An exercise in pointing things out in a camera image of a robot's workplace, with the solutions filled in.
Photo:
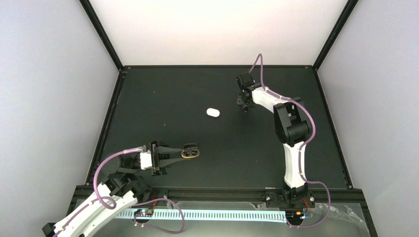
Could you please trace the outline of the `black earbud case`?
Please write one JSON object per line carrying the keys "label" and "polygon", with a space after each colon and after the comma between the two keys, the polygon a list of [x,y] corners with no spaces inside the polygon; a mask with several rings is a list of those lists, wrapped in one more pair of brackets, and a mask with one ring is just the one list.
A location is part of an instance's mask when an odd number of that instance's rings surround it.
{"label": "black earbud case", "polygon": [[181,156],[183,158],[196,158],[200,155],[199,146],[195,143],[185,144],[182,147]]}

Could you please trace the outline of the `white earbud charging case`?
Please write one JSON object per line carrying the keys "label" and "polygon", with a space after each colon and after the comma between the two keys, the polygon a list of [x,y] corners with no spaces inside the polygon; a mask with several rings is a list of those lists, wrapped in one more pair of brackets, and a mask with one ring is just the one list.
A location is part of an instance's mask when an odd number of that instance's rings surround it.
{"label": "white earbud charging case", "polygon": [[214,109],[214,108],[208,108],[206,110],[206,113],[207,113],[208,116],[214,117],[214,118],[217,118],[217,117],[220,116],[220,111],[218,109]]}

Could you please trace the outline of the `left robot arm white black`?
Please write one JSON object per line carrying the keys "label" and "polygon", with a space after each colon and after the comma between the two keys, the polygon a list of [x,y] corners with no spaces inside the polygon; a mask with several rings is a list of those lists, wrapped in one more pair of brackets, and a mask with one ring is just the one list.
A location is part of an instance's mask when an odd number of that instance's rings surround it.
{"label": "left robot arm white black", "polygon": [[45,224],[42,231],[46,237],[91,237],[130,207],[140,208],[133,218],[137,225],[141,217],[155,213],[158,202],[174,206],[184,221],[179,206],[167,197],[152,197],[151,186],[138,173],[151,170],[154,176],[163,175],[166,167],[199,155],[197,144],[171,148],[158,141],[114,153],[99,164],[92,194],[61,221]]}

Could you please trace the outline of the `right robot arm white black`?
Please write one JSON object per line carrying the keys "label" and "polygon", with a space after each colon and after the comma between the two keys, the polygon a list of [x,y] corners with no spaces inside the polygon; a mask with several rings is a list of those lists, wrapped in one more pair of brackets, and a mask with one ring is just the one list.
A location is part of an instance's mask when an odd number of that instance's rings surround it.
{"label": "right robot arm white black", "polygon": [[299,98],[290,99],[277,94],[268,87],[256,83],[249,73],[236,77],[240,92],[237,105],[241,110],[260,105],[273,114],[275,132],[284,146],[286,171],[285,187],[281,193],[282,202],[296,207],[308,194],[304,153],[306,141],[312,135],[312,124],[304,110],[296,103]]}

